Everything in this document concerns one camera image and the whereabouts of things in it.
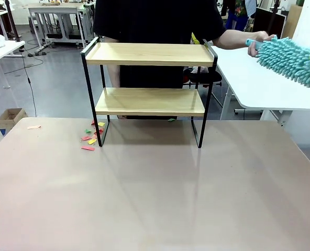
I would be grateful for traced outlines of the person's left hand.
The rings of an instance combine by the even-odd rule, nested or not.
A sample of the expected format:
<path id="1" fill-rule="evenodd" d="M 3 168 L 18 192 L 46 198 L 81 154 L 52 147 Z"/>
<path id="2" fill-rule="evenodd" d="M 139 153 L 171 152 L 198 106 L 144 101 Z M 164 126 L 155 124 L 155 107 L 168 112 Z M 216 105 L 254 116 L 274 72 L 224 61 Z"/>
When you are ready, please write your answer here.
<path id="1" fill-rule="evenodd" d="M 268 33 L 265 31 L 257 31 L 249 33 L 248 39 L 263 42 L 270 41 L 274 37 L 275 35 L 268 35 Z M 253 42 L 250 46 L 248 46 L 248 54 L 251 57 L 255 57 L 258 54 L 258 50 L 256 49 L 256 42 Z"/>

